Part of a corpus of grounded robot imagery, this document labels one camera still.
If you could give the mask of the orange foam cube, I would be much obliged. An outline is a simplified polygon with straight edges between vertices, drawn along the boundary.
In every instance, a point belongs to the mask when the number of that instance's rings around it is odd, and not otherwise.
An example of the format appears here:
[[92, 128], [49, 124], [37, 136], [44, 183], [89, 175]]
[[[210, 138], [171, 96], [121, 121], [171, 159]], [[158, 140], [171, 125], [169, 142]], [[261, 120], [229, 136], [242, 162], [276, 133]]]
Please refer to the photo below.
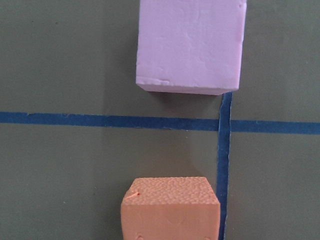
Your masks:
[[136, 178], [125, 193], [125, 240], [216, 240], [221, 207], [206, 177]]

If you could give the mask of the pink foam cube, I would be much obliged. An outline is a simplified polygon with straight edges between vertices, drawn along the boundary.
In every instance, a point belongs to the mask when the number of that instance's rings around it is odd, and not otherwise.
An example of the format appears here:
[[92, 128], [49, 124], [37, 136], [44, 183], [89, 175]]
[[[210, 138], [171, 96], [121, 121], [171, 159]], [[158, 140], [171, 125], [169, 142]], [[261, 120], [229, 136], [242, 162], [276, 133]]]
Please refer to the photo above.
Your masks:
[[142, 0], [136, 84], [149, 92], [222, 95], [240, 86], [245, 0]]

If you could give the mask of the brown paper table cover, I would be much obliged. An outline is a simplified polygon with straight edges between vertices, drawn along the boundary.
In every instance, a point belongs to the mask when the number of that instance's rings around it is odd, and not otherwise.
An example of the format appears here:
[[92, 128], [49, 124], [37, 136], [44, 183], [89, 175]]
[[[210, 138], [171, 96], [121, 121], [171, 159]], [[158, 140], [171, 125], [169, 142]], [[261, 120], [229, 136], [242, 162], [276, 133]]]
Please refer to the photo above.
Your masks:
[[240, 88], [135, 83], [136, 0], [0, 3], [0, 237], [120, 240], [135, 178], [208, 179], [222, 240], [320, 237], [320, 3], [247, 2]]

